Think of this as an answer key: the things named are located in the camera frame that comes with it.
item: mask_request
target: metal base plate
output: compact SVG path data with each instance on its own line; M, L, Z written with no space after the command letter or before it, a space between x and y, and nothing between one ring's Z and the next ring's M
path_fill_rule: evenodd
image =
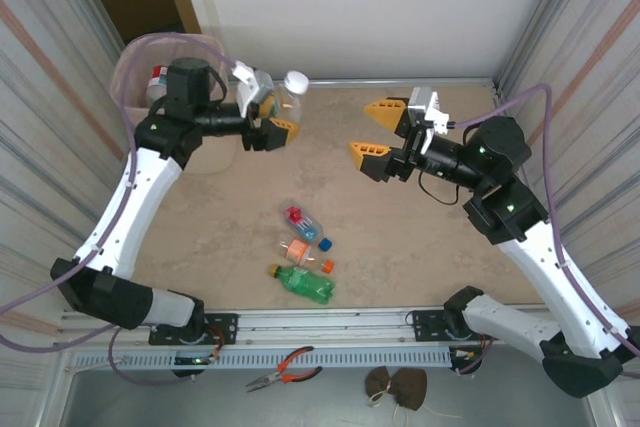
M467 335L455 336L444 320L444 309L414 310L408 317L413 319L411 325L416 342L480 341L480 336L470 330Z
M225 345L233 345L236 343L236 335L238 332L238 314L204 314L205 330L206 325L215 325L224 333ZM185 342L175 336L167 335L162 328L151 329L149 333L149 345L217 345L209 332L205 332L195 342Z

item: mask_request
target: pliers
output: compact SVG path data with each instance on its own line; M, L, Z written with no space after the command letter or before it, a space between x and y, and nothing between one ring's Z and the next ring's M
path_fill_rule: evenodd
M300 347L299 349L294 350L289 355L287 355L287 357L282 362L278 364L278 367L277 367L278 370L276 370L275 372L271 372L270 374L263 375L262 377L258 377L253 382L248 383L246 386L252 387L252 388L249 389L247 392L253 392L254 390L264 389L265 387L268 387L269 385L273 384L278 380L281 380L286 384L289 382L304 382L305 380L309 380L315 377L322 371L322 367L316 367L314 370L310 372L307 372L305 374L299 374L299 375L284 373L285 369L293 361L293 359L295 359L299 355L302 355L306 352L311 352L312 350L313 350L312 346Z

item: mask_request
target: orange bottle cap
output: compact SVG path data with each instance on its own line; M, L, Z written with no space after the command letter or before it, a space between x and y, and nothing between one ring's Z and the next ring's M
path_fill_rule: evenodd
M333 263L333 261L332 261L332 260L327 260L324 264L322 264L322 271L323 271L325 274L330 274L330 273L331 273L331 271L333 270L333 266L334 266L334 265L335 265L335 264Z

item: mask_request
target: corrugated metal wall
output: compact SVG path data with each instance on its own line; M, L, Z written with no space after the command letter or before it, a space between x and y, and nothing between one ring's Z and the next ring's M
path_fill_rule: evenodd
M125 137L108 93L117 42L87 0L0 0L0 303L50 282L120 176ZM4 335L50 345L57 290L0 317ZM0 347L0 425L34 425L51 358Z
M502 85L554 90L553 185L569 252L629 320L640 318L640 0L561 0L537 44ZM515 112L544 198L543 100Z

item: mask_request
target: green soda bottle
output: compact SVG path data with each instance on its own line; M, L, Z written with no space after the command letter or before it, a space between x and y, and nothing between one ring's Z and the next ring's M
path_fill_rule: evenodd
M280 283L288 291L307 297L319 304L329 302L333 296L333 288L336 286L326 277L320 277L297 265L282 267L274 264L269 269L269 275L280 280Z

